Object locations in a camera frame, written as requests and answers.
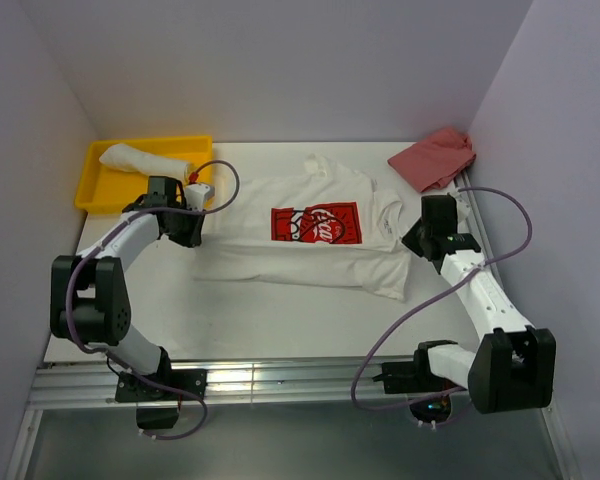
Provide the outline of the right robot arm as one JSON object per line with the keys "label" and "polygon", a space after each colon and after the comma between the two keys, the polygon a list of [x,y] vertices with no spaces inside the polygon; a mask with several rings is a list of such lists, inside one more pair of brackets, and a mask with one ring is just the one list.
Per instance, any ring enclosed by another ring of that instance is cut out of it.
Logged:
{"label": "right robot arm", "polygon": [[548,406],[556,340],[514,307],[478,241],[460,232],[456,199],[449,194],[423,197],[421,216],[402,242],[453,288],[480,341],[474,352],[450,340],[420,343],[409,364],[410,391],[434,391],[451,383],[467,389],[483,414]]}

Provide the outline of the white printed t-shirt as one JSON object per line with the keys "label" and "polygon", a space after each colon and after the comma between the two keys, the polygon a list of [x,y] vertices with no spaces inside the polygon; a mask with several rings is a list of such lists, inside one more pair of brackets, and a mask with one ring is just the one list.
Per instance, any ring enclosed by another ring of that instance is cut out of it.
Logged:
{"label": "white printed t-shirt", "polygon": [[244,180],[209,216],[190,269],[206,281],[359,288],[401,301],[411,255],[398,194],[369,175],[311,155],[301,175]]}

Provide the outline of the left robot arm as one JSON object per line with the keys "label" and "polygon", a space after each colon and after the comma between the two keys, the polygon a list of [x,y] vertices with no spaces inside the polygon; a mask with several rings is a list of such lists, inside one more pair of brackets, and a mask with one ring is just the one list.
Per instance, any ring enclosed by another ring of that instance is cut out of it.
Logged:
{"label": "left robot arm", "polygon": [[51,267],[50,330],[86,354],[103,354],[139,377],[139,388],[163,399],[175,386],[166,350],[132,325],[125,272],[154,242],[165,237],[194,248],[201,244],[203,209],[214,187],[188,186],[152,176],[147,192],[127,205],[117,223],[94,245],[61,255]]}

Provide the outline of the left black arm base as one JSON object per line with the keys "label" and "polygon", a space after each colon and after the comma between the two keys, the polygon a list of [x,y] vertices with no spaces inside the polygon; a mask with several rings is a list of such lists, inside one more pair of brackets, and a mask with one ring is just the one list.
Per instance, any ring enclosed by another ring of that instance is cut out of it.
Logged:
{"label": "left black arm base", "polygon": [[184,401],[200,402],[202,420],[208,409],[204,402],[207,386],[205,369],[176,369],[166,374],[141,379],[132,373],[118,373],[115,402],[135,404],[136,425],[143,434],[158,438],[169,437],[168,431],[176,426]]}

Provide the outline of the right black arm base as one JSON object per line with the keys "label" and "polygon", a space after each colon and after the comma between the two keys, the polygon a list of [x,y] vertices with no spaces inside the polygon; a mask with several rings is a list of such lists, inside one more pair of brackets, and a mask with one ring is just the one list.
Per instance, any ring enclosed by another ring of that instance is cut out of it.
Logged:
{"label": "right black arm base", "polygon": [[[416,360],[384,362],[381,364],[381,373],[375,375],[373,381],[380,382],[384,393],[388,395],[427,394],[455,387],[453,382],[434,376]],[[452,411],[450,395],[419,401],[410,406],[418,426],[434,427],[445,423],[451,419]]]}

